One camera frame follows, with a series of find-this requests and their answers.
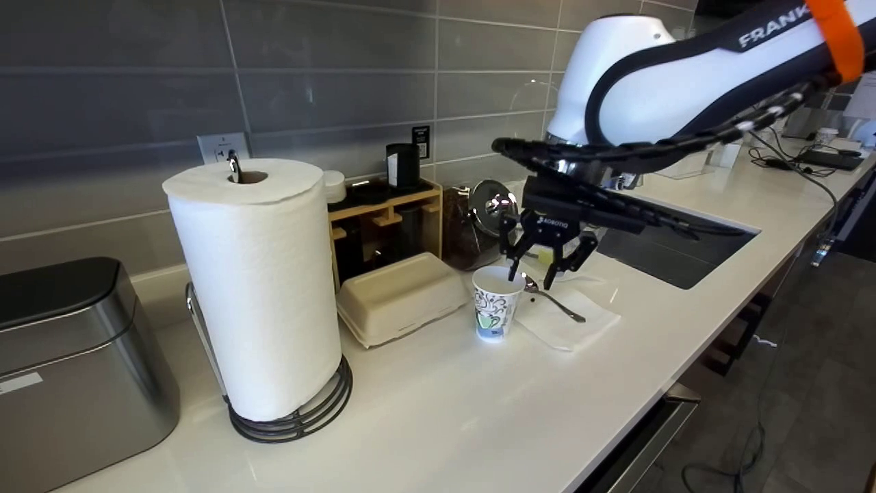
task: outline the gray tile backsplash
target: gray tile backsplash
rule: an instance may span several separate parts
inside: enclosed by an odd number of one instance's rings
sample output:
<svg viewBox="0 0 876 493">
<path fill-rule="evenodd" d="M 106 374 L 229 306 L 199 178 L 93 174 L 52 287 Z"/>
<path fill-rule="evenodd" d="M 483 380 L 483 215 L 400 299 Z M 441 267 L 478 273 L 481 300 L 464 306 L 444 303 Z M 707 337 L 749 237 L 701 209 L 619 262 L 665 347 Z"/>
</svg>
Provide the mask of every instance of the gray tile backsplash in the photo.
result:
<svg viewBox="0 0 876 493">
<path fill-rule="evenodd" d="M 0 272 L 181 261 L 160 181 L 197 133 L 382 173 L 431 126 L 426 178 L 522 178 L 493 136 L 541 136 L 578 31 L 694 0 L 8 0 L 0 6 Z"/>
</svg>

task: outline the utensil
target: utensil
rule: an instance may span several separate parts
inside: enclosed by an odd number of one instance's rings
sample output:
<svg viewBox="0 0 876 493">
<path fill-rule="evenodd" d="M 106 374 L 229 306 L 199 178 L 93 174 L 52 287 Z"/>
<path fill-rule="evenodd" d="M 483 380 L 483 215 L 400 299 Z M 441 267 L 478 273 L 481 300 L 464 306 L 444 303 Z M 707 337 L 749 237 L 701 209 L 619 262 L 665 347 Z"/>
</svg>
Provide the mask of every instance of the utensil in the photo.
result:
<svg viewBox="0 0 876 493">
<path fill-rule="evenodd" d="M 585 322 L 585 315 L 579 315 L 579 311 L 570 310 L 567 303 L 560 303 L 559 299 L 553 299 L 548 289 L 540 287 L 535 280 L 531 280 L 524 273 L 522 273 L 522 280 L 524 280 L 524 292 L 541 295 L 549 303 L 555 303 L 564 315 L 570 315 L 574 322 Z"/>
</svg>

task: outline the kitchen counter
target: kitchen counter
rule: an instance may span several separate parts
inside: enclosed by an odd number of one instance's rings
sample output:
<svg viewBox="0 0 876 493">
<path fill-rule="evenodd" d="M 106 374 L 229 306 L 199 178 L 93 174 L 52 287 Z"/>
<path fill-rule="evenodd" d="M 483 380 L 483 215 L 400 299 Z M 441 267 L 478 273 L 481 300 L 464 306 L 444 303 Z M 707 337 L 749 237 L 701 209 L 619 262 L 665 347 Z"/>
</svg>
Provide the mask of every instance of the kitchen counter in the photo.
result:
<svg viewBox="0 0 876 493">
<path fill-rule="evenodd" d="M 843 198 L 864 170 L 869 161 L 823 184 Z M 483 344 L 468 310 L 373 351 L 344 335 L 352 400 L 325 429 L 292 444 L 240 439 L 191 322 L 149 311 L 181 384 L 181 425 L 156 448 L 65 491 L 574 488 L 830 211 L 812 184 L 752 165 L 707 168 L 685 181 L 646 174 L 634 195 L 759 235 L 691 289 L 593 254 L 574 276 L 620 320 L 574 357 L 553 354 L 520 329 Z M 144 285 L 148 310 L 166 303 L 169 285 L 169 303 L 181 306 L 177 273 L 136 285 Z"/>
</svg>

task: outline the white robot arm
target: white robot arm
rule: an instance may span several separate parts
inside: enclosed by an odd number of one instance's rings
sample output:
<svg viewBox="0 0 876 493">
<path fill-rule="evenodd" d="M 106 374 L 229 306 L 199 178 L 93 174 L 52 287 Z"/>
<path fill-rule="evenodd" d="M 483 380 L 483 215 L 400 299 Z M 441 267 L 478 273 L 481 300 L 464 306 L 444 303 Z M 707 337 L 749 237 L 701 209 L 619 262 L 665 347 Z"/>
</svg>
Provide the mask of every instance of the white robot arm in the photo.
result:
<svg viewBox="0 0 876 493">
<path fill-rule="evenodd" d="M 596 20 L 567 66 L 548 136 L 493 142 L 534 170 L 522 215 L 503 226 L 503 251 L 516 265 L 534 243 L 553 246 L 549 285 L 596 246 L 579 221 L 685 233 L 672 215 L 598 189 L 602 174 L 653 173 L 739 140 L 795 110 L 808 89 L 867 69 L 876 69 L 876 0 L 767 0 L 686 40 L 649 16 Z"/>
</svg>

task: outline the black sink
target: black sink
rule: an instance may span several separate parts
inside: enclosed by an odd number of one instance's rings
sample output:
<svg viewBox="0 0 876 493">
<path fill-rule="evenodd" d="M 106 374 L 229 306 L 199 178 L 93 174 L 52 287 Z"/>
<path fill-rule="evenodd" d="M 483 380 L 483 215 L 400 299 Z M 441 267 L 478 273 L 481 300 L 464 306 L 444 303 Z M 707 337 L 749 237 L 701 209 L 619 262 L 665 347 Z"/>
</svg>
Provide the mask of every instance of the black sink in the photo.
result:
<svg viewBox="0 0 876 493">
<path fill-rule="evenodd" d="M 596 251 L 646 272 L 668 285 L 689 289 L 749 237 L 756 237 L 749 231 L 709 221 L 702 215 L 672 209 L 660 211 L 682 220 L 686 233 L 670 226 L 644 226 L 641 233 L 607 231 Z"/>
</svg>

